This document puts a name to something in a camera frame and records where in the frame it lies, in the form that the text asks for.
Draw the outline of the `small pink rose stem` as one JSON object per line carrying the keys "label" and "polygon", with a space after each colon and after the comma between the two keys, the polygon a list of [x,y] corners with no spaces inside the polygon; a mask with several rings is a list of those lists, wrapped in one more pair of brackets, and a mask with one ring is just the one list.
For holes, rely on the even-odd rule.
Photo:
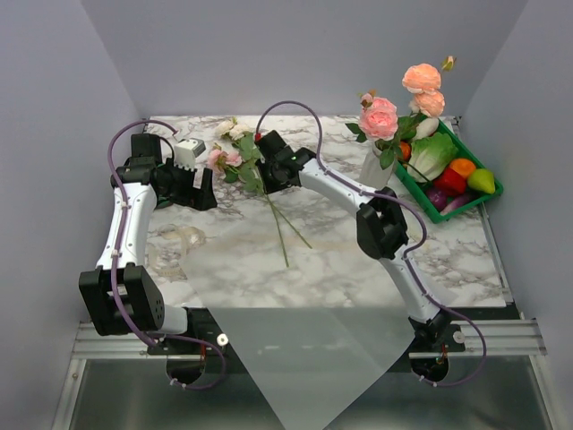
{"label": "small pink rose stem", "polygon": [[278,231],[279,243],[284,255],[287,255],[287,250],[280,226],[281,221],[285,221],[296,236],[309,249],[312,249],[310,242],[302,235],[295,225],[278,208],[278,206],[265,194],[260,175],[255,172],[255,161],[258,159],[259,157],[254,155],[254,150],[251,150],[251,155],[249,157],[244,158],[238,150],[238,147],[233,150],[224,150],[220,145],[216,144],[207,157],[207,165],[214,173],[223,176],[225,182],[229,184],[240,182],[246,193],[256,194],[264,198],[274,217]]}

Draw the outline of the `white rose stem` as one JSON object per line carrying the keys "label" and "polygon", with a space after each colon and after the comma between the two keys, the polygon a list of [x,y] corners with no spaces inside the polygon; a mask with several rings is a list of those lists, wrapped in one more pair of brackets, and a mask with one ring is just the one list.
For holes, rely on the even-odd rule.
{"label": "white rose stem", "polygon": [[[222,141],[228,142],[227,149],[221,147],[225,151],[233,150],[238,147],[241,155],[247,158],[251,155],[251,150],[254,150],[254,155],[261,158],[261,153],[255,145],[255,133],[249,125],[240,123],[235,117],[223,120],[215,130],[215,135]],[[284,255],[282,251],[284,263],[288,268],[290,266],[287,253]]]}

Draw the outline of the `pink double rose stem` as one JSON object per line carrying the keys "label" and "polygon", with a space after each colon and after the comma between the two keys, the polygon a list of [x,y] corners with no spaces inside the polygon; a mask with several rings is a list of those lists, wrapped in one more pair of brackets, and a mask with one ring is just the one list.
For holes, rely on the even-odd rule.
{"label": "pink double rose stem", "polygon": [[376,95],[375,90],[360,96],[361,112],[357,123],[346,123],[357,142],[371,141],[380,154],[382,169],[389,168],[396,159],[398,139],[398,109],[388,99]]}

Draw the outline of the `white wrapping paper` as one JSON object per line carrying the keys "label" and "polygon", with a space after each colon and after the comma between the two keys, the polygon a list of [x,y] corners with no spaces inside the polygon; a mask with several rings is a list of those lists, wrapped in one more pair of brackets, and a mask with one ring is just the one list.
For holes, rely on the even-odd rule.
{"label": "white wrapping paper", "polygon": [[278,234],[245,220],[181,261],[200,300],[287,429],[322,429],[405,353],[402,297],[350,218]]}

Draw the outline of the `peach rose stem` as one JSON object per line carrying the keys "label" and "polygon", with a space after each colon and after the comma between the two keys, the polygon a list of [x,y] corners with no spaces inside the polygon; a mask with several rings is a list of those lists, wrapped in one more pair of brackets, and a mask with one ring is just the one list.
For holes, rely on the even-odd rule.
{"label": "peach rose stem", "polygon": [[414,139],[415,129],[427,117],[440,117],[445,109],[446,100],[441,92],[442,75],[451,72],[457,58],[447,56],[436,67],[422,63],[410,66],[402,78],[402,86],[410,93],[408,103],[410,113],[398,119],[398,139],[410,142]]}

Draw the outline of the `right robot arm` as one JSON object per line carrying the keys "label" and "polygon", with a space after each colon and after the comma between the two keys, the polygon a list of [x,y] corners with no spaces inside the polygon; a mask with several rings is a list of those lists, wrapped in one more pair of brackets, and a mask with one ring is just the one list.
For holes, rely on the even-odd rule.
{"label": "right robot arm", "polygon": [[353,216],[359,248],[384,267],[404,300],[415,347],[439,348],[451,313],[440,290],[423,277],[409,254],[407,223],[395,193],[388,187],[377,191],[328,168],[312,150],[293,150],[275,131],[257,134],[254,143],[262,155],[257,168],[265,192],[302,187]]}

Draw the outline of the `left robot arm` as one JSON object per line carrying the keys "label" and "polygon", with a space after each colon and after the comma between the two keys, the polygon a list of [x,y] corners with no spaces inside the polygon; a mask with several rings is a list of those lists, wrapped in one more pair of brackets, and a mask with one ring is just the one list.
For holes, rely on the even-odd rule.
{"label": "left robot arm", "polygon": [[114,213],[106,245],[95,270],[81,273],[79,290],[99,335],[167,335],[176,352],[187,354],[197,347],[199,333],[186,309],[165,303],[144,266],[148,229],[160,201],[197,211],[214,209],[217,201],[210,169],[194,184],[204,141],[171,139],[168,158],[163,141],[156,134],[132,135],[130,157],[112,167]]}

